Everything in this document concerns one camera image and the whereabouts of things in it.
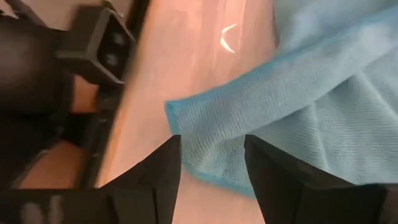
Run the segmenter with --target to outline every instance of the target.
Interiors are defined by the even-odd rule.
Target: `blue microfiber towel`
[[[193,175],[252,195],[244,135],[354,184],[398,182],[398,0],[275,0],[275,59],[166,104]]]

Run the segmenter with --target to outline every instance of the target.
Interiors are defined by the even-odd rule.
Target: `microfiber cloth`
[[[398,0],[275,0],[273,61],[166,103],[183,164],[252,195],[244,136],[354,184],[398,182]]]

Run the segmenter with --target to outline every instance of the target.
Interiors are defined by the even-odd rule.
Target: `towel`
[[[169,101],[184,167],[253,195],[244,136],[354,184],[398,182],[398,0],[275,0],[273,61]]]

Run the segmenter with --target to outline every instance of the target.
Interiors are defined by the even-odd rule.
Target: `wooden surface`
[[[25,2],[50,27],[65,29],[74,5],[97,1]],[[129,0],[113,3],[126,13]],[[271,0],[152,0],[97,186],[130,169],[170,137],[166,100],[222,85],[269,60],[274,52],[272,25]],[[221,38],[229,47],[222,46]],[[255,200],[200,182],[183,170],[174,223],[264,221]]]

